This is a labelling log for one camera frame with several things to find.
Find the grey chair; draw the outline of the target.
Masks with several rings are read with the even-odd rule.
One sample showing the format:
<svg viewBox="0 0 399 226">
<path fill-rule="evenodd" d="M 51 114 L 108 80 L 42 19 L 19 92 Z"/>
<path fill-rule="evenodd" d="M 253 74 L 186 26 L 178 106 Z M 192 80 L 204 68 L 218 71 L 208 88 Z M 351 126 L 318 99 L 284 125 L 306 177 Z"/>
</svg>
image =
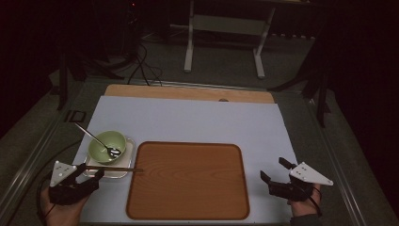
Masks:
<svg viewBox="0 0 399 226">
<path fill-rule="evenodd" d="M 257 76 L 259 79 L 264 79 L 265 72 L 263 69 L 262 51 L 275 11 L 275 7 L 269 9 L 266 14 L 266 19 L 263 21 L 203 15 L 195 13 L 195 2 L 194 0 L 190 0 L 188 18 L 188 41 L 184 59 L 184 71 L 186 73 L 190 73 L 192 71 L 192 61 L 194 54 L 194 31 L 200 30 L 222 32 L 258 36 L 260 38 L 259 44 L 253 49 L 252 54 Z"/>
</svg>

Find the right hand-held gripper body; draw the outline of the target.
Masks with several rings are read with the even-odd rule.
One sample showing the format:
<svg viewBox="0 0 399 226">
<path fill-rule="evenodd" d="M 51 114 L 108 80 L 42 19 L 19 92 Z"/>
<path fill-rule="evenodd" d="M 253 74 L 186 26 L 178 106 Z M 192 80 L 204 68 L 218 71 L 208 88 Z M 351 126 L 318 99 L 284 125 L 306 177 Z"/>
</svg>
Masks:
<svg viewBox="0 0 399 226">
<path fill-rule="evenodd" d="M 302 162 L 289 170 L 288 183 L 279 183 L 271 180 L 269 194 L 294 202 L 303 202 L 312 195 L 312 185 L 333 186 L 334 182 L 316 169 Z"/>
</svg>

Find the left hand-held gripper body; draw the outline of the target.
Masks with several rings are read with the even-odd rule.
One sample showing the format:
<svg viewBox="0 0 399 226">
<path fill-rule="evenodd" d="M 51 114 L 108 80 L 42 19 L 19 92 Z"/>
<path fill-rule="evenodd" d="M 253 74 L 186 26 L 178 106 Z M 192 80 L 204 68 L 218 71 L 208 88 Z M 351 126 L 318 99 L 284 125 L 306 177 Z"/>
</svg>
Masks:
<svg viewBox="0 0 399 226">
<path fill-rule="evenodd" d="M 89 196 L 99 188 L 91 179 L 78 183 L 75 165 L 56 161 L 53 167 L 49 185 L 50 202 L 59 205 L 71 205 Z"/>
</svg>

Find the green bowl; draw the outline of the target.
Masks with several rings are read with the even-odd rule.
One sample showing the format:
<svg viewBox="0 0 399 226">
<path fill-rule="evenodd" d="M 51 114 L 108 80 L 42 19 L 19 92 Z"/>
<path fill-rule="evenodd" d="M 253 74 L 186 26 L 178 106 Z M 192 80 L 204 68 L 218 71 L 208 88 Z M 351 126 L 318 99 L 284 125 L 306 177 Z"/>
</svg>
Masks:
<svg viewBox="0 0 399 226">
<path fill-rule="evenodd" d="M 96 135 L 96 138 L 108 148 L 119 150 L 120 154 L 118 156 L 111 156 L 102 144 L 93 139 L 88 145 L 88 156 L 95 162 L 109 165 L 124 156 L 127 138 L 122 133 L 118 131 L 105 131 Z"/>
</svg>

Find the person's left hand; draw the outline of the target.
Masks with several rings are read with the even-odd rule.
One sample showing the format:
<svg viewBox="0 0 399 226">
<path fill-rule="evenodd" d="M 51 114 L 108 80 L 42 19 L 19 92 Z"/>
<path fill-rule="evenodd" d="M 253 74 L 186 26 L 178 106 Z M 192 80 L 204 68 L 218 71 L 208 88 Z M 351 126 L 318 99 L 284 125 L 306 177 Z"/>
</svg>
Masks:
<svg viewBox="0 0 399 226">
<path fill-rule="evenodd" d="M 40 192 L 40 210 L 47 226 L 78 226 L 87 201 L 85 197 L 71 205 L 56 205 L 50 202 L 49 187 Z"/>
</svg>

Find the aluminium rail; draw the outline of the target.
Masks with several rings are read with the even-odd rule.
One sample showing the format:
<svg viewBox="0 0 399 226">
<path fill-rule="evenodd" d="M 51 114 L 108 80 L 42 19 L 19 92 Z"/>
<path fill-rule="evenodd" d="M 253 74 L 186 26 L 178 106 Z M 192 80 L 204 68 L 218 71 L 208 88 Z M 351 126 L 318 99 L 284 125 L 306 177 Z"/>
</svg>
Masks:
<svg viewBox="0 0 399 226">
<path fill-rule="evenodd" d="M 0 224 L 10 219 L 67 110 L 28 113 L 0 140 Z"/>
<path fill-rule="evenodd" d="M 197 84 L 197 83 L 185 83 L 185 82 L 172 82 L 172 81 L 161 81 L 155 83 L 146 83 L 144 80 L 136 80 L 132 84 L 110 84 L 106 89 L 105 93 L 113 90 L 119 91 L 122 89 L 128 89 L 133 87 L 143 88 L 196 88 L 196 89 L 231 89 L 231 90 L 250 90 L 250 91 L 267 91 L 267 88 L 253 88 L 253 87 L 237 87 L 237 86 L 222 86 L 213 84 Z"/>
<path fill-rule="evenodd" d="M 339 188 L 346 210 L 351 218 L 353 226 L 367 226 L 366 221 L 359 209 L 359 204 L 353 189 L 348 183 L 343 168 L 333 149 L 332 143 L 325 128 L 322 128 L 316 117 L 317 105 L 313 99 L 305 99 L 305 106 L 311 114 L 312 122 L 316 125 L 325 147 L 327 148 L 327 159 L 334 174 L 334 184 Z"/>
</svg>

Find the black stand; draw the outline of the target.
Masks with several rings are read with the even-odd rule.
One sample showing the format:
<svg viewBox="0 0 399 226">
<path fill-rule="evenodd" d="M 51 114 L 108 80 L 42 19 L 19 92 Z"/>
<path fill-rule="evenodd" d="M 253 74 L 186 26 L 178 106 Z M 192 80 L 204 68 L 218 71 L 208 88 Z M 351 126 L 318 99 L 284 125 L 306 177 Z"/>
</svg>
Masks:
<svg viewBox="0 0 399 226">
<path fill-rule="evenodd" d="M 58 110 L 61 110 L 68 101 L 68 67 L 67 56 L 64 52 L 59 57 L 59 102 Z"/>
<path fill-rule="evenodd" d="M 317 96 L 316 119 L 319 125 L 322 128 L 325 128 L 324 114 L 326 109 L 327 84 L 330 69 L 330 62 L 326 61 L 312 69 L 299 72 L 295 78 L 276 87 L 268 88 L 268 90 L 279 92 L 306 81 L 305 87 L 301 90 L 301 95 L 305 99 L 312 99 L 314 96 Z"/>
</svg>

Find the wooden tray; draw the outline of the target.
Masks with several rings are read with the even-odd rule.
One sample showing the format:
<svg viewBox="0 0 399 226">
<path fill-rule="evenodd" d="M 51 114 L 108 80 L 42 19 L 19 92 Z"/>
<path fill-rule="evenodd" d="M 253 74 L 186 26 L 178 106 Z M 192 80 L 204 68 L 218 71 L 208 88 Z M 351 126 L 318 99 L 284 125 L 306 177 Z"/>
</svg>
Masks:
<svg viewBox="0 0 399 226">
<path fill-rule="evenodd" d="M 136 220 L 241 220 L 250 212 L 242 153 L 223 143 L 139 145 L 126 214 Z"/>
</svg>

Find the metal spoon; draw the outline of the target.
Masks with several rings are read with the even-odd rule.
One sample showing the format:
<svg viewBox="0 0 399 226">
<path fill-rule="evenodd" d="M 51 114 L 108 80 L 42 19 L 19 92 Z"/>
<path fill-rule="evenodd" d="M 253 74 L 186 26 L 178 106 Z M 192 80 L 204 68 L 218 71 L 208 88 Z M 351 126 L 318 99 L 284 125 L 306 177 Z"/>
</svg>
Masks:
<svg viewBox="0 0 399 226">
<path fill-rule="evenodd" d="M 116 149 L 116 148 L 114 148 L 114 147 L 108 147 L 108 146 L 106 146 L 105 144 L 103 144 L 98 138 L 96 138 L 94 135 L 92 135 L 87 129 L 85 129 L 85 128 L 84 128 L 82 125 L 80 125 L 78 122 L 76 122 L 74 125 L 77 126 L 77 127 L 78 127 L 81 131 L 83 131 L 86 135 L 88 135 L 88 136 L 91 137 L 93 140 L 95 140 L 97 143 L 99 143 L 100 145 L 102 145 L 102 146 L 106 149 L 108 155 L 109 155 L 111 158 L 117 158 L 117 157 L 119 157 L 119 156 L 121 155 L 121 151 L 120 151 L 120 150 L 118 150 L 118 149 Z"/>
</svg>

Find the black square frame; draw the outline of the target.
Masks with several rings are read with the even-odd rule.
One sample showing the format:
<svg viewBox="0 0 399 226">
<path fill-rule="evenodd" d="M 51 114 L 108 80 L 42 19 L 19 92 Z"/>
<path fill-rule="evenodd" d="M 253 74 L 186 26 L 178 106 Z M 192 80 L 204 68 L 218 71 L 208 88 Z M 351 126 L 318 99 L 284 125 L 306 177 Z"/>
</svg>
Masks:
<svg viewBox="0 0 399 226">
<path fill-rule="evenodd" d="M 87 113 L 80 110 L 69 110 L 64 118 L 64 122 L 84 122 Z"/>
</svg>

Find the white table mat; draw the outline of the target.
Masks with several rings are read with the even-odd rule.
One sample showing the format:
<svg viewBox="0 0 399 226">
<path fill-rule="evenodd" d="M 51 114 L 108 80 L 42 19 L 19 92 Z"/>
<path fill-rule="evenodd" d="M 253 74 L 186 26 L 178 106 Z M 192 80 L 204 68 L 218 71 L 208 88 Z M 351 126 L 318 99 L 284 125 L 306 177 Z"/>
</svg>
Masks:
<svg viewBox="0 0 399 226">
<path fill-rule="evenodd" d="M 103 225 L 277 225 L 289 221 L 286 201 L 267 194 L 260 178 L 265 171 L 272 179 L 286 181 L 288 172 L 279 157 L 296 157 L 279 107 L 217 101 L 103 96 L 88 130 L 117 130 L 136 144 L 144 141 L 192 141 L 231 143 L 243 155 L 247 179 L 249 215 L 241 220 L 136 220 L 125 212 L 132 174 L 120 179 L 102 179 L 100 189 L 89 198 L 81 217 L 86 224 Z"/>
</svg>

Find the beige square plate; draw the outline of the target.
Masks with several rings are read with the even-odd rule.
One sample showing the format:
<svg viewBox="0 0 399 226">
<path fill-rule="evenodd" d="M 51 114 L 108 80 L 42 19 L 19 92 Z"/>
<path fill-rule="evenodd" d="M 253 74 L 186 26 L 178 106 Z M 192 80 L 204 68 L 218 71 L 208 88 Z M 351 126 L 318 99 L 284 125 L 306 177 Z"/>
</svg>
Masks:
<svg viewBox="0 0 399 226">
<path fill-rule="evenodd" d="M 132 162 L 132 156 L 134 152 L 135 143 L 131 139 L 126 140 L 126 150 L 121 158 L 117 159 L 114 163 L 111 164 L 112 168 L 130 168 Z M 96 161 L 92 160 L 89 156 L 86 157 L 85 163 L 87 166 L 96 166 L 101 167 L 102 164 L 97 163 Z M 95 169 L 87 169 L 83 172 L 86 177 L 93 177 L 97 170 Z M 104 178 L 111 178 L 111 179 L 119 179 L 124 177 L 127 174 L 126 171 L 111 171 L 106 170 L 104 172 Z"/>
</svg>

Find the person's right hand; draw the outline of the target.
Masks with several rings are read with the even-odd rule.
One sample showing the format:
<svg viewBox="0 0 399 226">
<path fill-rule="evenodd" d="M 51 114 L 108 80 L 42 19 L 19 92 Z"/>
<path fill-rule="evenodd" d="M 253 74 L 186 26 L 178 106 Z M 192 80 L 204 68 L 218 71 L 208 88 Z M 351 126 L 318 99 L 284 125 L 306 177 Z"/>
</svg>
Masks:
<svg viewBox="0 0 399 226">
<path fill-rule="evenodd" d="M 312 185 L 312 195 L 303 202 L 288 201 L 294 217 L 302 217 L 306 215 L 318 215 L 321 212 L 320 203 L 322 200 L 321 186 Z"/>
</svg>

